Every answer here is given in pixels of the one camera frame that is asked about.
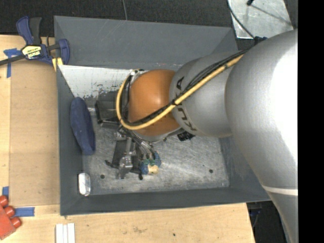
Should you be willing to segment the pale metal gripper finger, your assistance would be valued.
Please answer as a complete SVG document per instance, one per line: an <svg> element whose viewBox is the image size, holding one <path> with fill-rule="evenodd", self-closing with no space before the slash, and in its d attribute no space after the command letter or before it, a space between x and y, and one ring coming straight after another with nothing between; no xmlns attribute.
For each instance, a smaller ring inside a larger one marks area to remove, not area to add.
<svg viewBox="0 0 324 243"><path fill-rule="evenodd" d="M119 161L117 178L120 180L124 179L132 168L133 164L131 157L122 157Z"/></svg>

